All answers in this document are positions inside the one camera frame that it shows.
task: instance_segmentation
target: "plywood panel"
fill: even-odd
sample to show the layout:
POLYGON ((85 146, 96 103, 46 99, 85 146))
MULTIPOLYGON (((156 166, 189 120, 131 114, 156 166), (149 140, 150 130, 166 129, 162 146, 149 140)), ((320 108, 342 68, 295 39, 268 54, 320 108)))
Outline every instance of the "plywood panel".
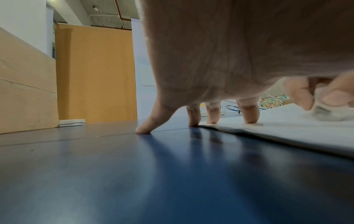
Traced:
POLYGON ((58 24, 55 35, 60 120, 136 120, 131 31, 58 24))
POLYGON ((0 29, 0 134, 58 122, 55 60, 0 29))
POLYGON ((55 60, 0 28, 0 79, 56 92, 55 60))

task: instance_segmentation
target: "fingernail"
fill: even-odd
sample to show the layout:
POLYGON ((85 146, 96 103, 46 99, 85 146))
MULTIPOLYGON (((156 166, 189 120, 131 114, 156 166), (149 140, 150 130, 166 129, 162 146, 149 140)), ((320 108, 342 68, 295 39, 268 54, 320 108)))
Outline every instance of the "fingernail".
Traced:
POLYGON ((340 107, 347 105, 353 98, 354 96, 350 93, 334 90, 322 96, 321 101, 328 106, 340 107))

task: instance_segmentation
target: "finger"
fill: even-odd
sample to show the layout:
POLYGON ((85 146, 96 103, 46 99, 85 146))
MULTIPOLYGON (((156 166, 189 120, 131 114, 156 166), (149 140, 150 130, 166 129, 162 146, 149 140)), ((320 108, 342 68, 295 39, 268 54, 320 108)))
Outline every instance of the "finger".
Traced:
POLYGON ((200 103, 188 105, 187 114, 189 117, 189 127, 198 127, 202 116, 200 115, 200 103))
POLYGON ((258 101, 260 96, 236 100, 237 106, 240 108, 245 124, 255 124, 259 119, 258 101))
POLYGON ((304 110, 311 110, 314 99, 312 92, 315 84, 311 84, 306 77, 287 78, 284 81, 284 89, 288 97, 295 104, 302 107, 304 110))
POLYGON ((354 100, 354 72, 335 78, 324 89, 320 100, 332 107, 348 106, 354 100))
POLYGON ((136 129, 136 133, 149 134, 152 130, 167 122, 176 110, 177 108, 166 107, 162 105, 159 100, 156 100, 150 116, 136 129))
POLYGON ((208 113, 207 124, 216 124, 220 120, 221 110, 220 102, 217 103, 206 103, 206 111, 208 113))

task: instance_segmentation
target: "white paper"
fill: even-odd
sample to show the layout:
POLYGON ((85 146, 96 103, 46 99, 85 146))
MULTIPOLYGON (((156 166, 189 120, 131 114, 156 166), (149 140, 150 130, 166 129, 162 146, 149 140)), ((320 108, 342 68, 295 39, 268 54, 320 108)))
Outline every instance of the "white paper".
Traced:
POLYGON ((292 145, 311 145, 340 151, 351 151, 354 156, 354 119, 318 121, 309 112, 295 104, 261 111, 257 124, 244 124, 243 117, 222 118, 212 127, 231 133, 246 132, 292 145))

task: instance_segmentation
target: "ceiling beam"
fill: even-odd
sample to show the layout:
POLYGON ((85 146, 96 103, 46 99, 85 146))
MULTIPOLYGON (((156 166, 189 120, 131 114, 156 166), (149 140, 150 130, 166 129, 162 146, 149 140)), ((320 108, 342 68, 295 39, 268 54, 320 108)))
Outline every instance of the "ceiling beam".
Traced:
POLYGON ((80 0, 47 0, 68 24, 91 26, 80 0))

